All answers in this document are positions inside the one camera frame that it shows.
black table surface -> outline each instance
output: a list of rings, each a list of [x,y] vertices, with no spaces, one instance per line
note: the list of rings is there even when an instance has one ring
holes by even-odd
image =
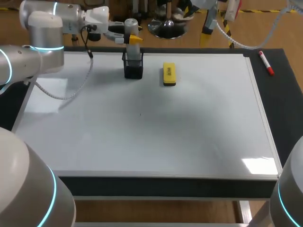
[[[82,47],[66,47],[65,51],[83,51]],[[91,48],[93,52],[123,52],[124,48]],[[303,95],[282,49],[263,50],[275,72],[269,76],[258,51],[244,49],[158,49],[155,53],[241,53],[249,57],[261,95],[267,120],[282,166],[295,143],[303,135]],[[11,130],[28,86],[12,85],[0,96],[0,127]],[[244,181],[181,178],[61,177],[76,196],[165,196],[269,198],[275,181]]]

black pen holder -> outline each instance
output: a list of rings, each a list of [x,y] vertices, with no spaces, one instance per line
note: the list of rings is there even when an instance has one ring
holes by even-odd
[[[143,75],[143,53],[141,53],[140,60],[127,59],[127,53],[124,52],[122,56],[124,63],[124,77],[126,79],[142,79]]]

wooden floor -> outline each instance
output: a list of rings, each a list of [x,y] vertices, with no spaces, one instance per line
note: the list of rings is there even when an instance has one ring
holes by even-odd
[[[241,9],[282,9],[285,0],[243,0]],[[277,13],[240,13],[235,22],[229,22],[231,34],[237,41],[246,45],[257,45],[267,36]],[[140,36],[144,47],[166,48],[228,48],[228,42],[218,33],[212,34],[207,43],[200,43],[200,34],[205,13],[198,13],[189,23],[189,31],[182,38],[162,40],[149,34],[143,23]],[[0,12],[0,44],[29,44],[28,33],[19,25],[18,14]],[[297,81],[303,88],[303,27],[302,18],[296,13],[284,15],[266,48],[283,48]],[[71,37],[64,36],[65,45],[72,45]],[[102,38],[92,46],[118,46]],[[262,201],[251,201],[252,213],[256,213]],[[231,201],[77,201],[77,221],[83,222],[203,222],[235,223],[238,217]]]

marker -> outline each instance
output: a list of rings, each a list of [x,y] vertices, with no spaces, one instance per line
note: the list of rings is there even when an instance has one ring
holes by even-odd
[[[262,58],[266,68],[267,68],[267,71],[269,72],[270,76],[274,76],[275,75],[275,72],[273,71],[273,69],[270,67],[270,64],[268,63],[264,53],[262,51],[259,52],[259,55],[260,57]]]

yellow eraser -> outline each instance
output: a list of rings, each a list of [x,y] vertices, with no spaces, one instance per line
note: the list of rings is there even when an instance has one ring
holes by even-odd
[[[163,84],[165,86],[175,86],[176,85],[176,66],[175,63],[163,64]]]

